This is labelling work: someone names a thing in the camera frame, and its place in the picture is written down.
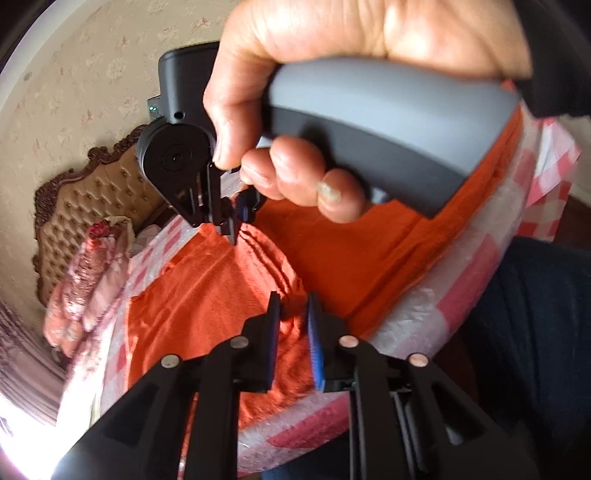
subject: tufted headboard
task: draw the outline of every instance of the tufted headboard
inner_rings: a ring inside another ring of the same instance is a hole
[[[33,265],[39,274],[37,297],[43,305],[90,225],[107,216],[126,216],[138,231],[165,207],[135,159],[135,143],[144,128],[136,127],[115,144],[112,153],[106,147],[91,148],[83,170],[60,173],[35,192],[38,253]]]

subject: orange blanket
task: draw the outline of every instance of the orange blanket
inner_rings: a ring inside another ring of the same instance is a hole
[[[269,201],[256,226],[242,225],[236,247],[210,226],[131,300],[127,318],[128,386],[168,353],[208,353],[265,311],[269,292],[284,305],[277,374],[267,395],[241,397],[240,428],[285,409],[312,386],[305,338],[306,291],[369,336],[467,225],[504,176],[521,134],[516,111],[496,146],[445,209],[427,220],[397,202],[336,225],[312,208]]]

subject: wall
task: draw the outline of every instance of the wall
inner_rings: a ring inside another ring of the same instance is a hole
[[[147,122],[145,100],[158,94],[159,56],[219,39],[235,4],[112,0],[70,30],[53,54],[46,52],[42,68],[18,78],[2,108],[6,128],[0,125],[0,296],[26,323],[39,325],[43,315],[31,264],[34,190],[83,166],[90,147],[111,147]],[[19,88],[22,95],[14,93]]]

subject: dark blue pants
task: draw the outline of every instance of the dark blue pants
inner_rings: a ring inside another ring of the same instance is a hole
[[[482,407],[508,433],[526,426],[542,471],[588,461],[591,252],[515,238],[460,334]],[[343,435],[262,478],[346,480],[348,457]]]

